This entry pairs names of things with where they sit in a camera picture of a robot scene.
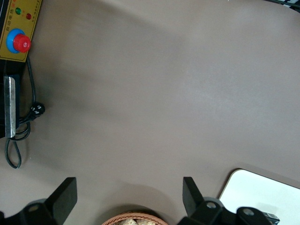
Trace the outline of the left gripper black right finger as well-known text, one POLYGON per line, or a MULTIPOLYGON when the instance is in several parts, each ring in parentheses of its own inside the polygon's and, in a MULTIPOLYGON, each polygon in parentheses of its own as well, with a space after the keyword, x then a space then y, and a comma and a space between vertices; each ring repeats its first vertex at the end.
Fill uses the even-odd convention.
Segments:
POLYGON ((269 225, 270 221, 256 208, 227 210, 216 198, 203 197, 192 177, 184 177, 182 200, 187 215, 179 225, 269 225))

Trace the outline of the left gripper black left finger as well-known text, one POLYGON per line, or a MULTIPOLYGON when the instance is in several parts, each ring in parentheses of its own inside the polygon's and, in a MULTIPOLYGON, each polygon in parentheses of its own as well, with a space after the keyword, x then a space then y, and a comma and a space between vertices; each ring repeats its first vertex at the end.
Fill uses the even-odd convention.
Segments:
POLYGON ((77 181, 67 177, 46 199, 28 203, 18 213, 5 217, 0 213, 2 225, 62 225, 77 203, 77 181))

